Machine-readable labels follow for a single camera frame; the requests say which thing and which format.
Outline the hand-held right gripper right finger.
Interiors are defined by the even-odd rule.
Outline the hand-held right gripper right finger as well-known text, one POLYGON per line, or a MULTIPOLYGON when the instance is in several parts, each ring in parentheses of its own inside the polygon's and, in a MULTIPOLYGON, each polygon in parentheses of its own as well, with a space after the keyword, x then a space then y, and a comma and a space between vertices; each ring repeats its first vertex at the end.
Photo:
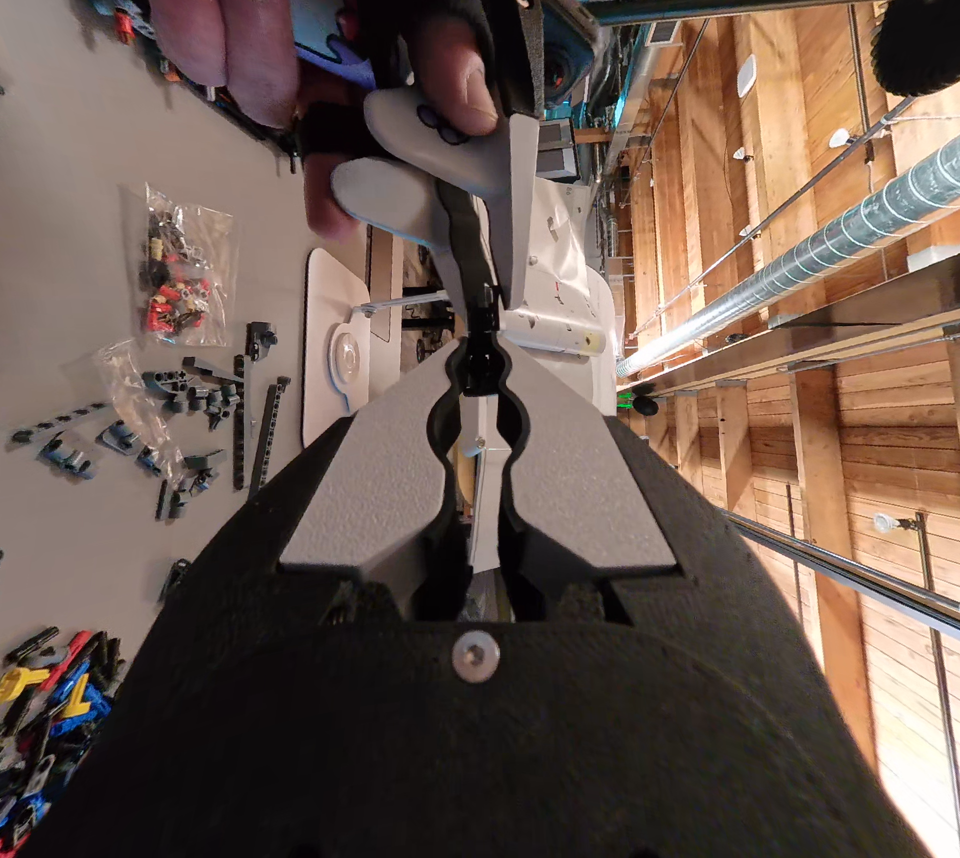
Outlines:
POLYGON ((602 594, 616 579, 678 575, 605 416, 527 351, 505 338, 496 347, 496 426, 510 450, 498 554, 515 617, 553 617, 571 587, 602 594))

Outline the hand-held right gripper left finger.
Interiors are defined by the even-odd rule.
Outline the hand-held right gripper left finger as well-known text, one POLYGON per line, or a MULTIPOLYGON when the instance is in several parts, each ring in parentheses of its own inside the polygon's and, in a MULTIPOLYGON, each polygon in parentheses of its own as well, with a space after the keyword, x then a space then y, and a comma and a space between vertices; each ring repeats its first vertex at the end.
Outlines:
POLYGON ((453 621, 473 569, 450 453, 467 341, 360 408, 284 548, 284 571, 384 585, 418 621, 453 621))

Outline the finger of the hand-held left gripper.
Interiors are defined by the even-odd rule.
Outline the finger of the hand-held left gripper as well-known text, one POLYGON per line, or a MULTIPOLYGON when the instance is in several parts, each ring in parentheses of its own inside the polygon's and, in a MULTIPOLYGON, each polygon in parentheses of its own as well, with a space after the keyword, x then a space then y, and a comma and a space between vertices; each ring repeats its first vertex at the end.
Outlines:
POLYGON ((506 310, 522 302, 530 243, 539 123, 521 114, 493 132, 468 136, 417 87, 366 96, 368 131, 390 154, 387 166, 441 179, 486 205, 488 243, 506 310))
POLYGON ((379 158, 337 166, 330 184, 348 215, 425 246, 455 309, 474 305, 474 201, 467 192, 379 158))

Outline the black lego connector red pin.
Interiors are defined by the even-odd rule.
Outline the black lego connector red pin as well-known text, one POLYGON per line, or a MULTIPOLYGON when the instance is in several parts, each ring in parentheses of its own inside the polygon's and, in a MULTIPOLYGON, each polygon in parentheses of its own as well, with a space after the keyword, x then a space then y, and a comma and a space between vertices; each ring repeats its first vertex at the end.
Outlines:
POLYGON ((470 334, 462 341, 462 347, 464 354, 457 371, 460 393, 468 398, 498 395, 505 360, 496 336, 470 334))

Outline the lego instruction booklet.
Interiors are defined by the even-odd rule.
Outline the lego instruction booklet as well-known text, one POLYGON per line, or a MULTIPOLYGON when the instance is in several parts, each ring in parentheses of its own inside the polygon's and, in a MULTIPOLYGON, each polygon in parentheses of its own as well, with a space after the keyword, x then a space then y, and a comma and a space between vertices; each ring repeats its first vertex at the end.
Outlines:
POLYGON ((502 314, 500 334, 602 414, 615 416, 616 305, 584 253, 589 195, 583 185, 534 180, 524 293, 502 314))

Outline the group of dark grey lego pieces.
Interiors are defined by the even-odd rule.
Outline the group of dark grey lego pieces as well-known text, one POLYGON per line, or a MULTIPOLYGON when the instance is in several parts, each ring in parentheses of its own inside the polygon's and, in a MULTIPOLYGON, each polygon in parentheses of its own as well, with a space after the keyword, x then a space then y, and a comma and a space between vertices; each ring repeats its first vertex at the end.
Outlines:
MULTIPOLYGON (((158 521, 175 521, 186 514, 190 502, 209 491, 220 477, 221 466, 229 463, 234 492, 254 495, 267 479, 270 454, 275 435, 279 401, 291 380, 281 376, 269 386, 265 415, 259 425, 251 472, 247 471, 247 451, 254 442, 255 426, 247 414, 248 371, 265 360, 279 342, 276 328, 266 321, 246 324, 244 349, 232 363, 221 366, 196 355, 186 355, 179 366, 146 369, 166 391, 167 408, 173 420, 179 416, 197 415, 207 423, 210 432, 229 427, 230 447, 211 448, 206 452, 188 453, 182 447, 185 474, 171 485, 158 482, 155 517, 158 521)), ((9 449, 32 448, 36 459, 57 474, 73 480, 91 480, 98 471, 99 459, 93 447, 77 432, 78 426, 90 417, 104 417, 104 405, 61 409, 44 420, 12 429, 6 437, 9 449)))

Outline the clear bag of lego pins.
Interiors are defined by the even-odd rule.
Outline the clear bag of lego pins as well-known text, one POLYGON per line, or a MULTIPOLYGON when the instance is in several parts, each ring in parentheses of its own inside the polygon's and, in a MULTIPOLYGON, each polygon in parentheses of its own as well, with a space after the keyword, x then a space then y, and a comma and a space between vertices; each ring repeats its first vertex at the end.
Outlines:
POLYGON ((228 347, 239 265, 235 217, 146 183, 123 231, 139 334, 184 347, 228 347))

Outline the pile of colourful lego pieces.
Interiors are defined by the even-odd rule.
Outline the pile of colourful lego pieces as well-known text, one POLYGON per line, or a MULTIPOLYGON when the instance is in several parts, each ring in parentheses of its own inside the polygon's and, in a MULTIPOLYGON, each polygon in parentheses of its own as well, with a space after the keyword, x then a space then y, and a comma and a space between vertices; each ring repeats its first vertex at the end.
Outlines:
POLYGON ((65 792, 114 707, 126 661, 103 629, 50 625, 2 655, 1 855, 16 856, 65 792))

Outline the person's left hand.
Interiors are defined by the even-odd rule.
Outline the person's left hand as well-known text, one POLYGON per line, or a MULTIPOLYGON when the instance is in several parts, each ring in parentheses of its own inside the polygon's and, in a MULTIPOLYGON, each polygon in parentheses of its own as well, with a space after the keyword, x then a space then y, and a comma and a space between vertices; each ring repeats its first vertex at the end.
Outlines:
MULTIPOLYGON (((244 114, 274 129, 329 103, 361 107, 354 83, 300 61, 289 0, 149 0, 164 54, 191 80, 226 86, 244 114)), ((406 40, 414 81, 456 129, 484 136, 498 127, 498 108, 486 82, 473 30, 458 17, 431 17, 406 40)), ((336 203, 333 170, 350 157, 314 153, 304 162, 304 205, 310 229, 342 241, 358 222, 336 203)))

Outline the empty clear plastic bag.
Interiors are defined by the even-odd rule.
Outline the empty clear plastic bag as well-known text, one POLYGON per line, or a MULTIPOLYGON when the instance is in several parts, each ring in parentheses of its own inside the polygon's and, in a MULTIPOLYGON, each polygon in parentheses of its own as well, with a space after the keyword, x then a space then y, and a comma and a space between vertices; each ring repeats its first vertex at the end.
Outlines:
POLYGON ((149 363, 146 350, 136 338, 123 339, 59 369, 81 405, 103 405, 103 417, 88 420, 97 443, 153 478, 176 485, 186 473, 184 455, 171 429, 167 393, 143 368, 149 363))

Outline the metal ceiling pipe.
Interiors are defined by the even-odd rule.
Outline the metal ceiling pipe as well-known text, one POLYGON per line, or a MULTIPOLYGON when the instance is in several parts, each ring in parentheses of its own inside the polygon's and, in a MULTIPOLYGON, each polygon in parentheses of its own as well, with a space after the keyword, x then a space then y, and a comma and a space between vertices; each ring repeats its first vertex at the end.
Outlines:
POLYGON ((869 599, 905 614, 930 629, 959 641, 959 604, 935 591, 889 576, 836 552, 722 511, 742 537, 827 576, 869 599))

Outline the silver ventilation duct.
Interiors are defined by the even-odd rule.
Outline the silver ventilation duct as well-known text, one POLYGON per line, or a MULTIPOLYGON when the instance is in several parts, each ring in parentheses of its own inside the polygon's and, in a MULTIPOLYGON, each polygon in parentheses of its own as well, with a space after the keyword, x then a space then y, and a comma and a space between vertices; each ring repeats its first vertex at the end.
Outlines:
POLYGON ((958 200, 959 138, 954 137, 672 331, 618 360, 616 377, 628 379, 752 312, 834 275, 864 254, 912 235, 936 222, 943 211, 956 210, 958 200))

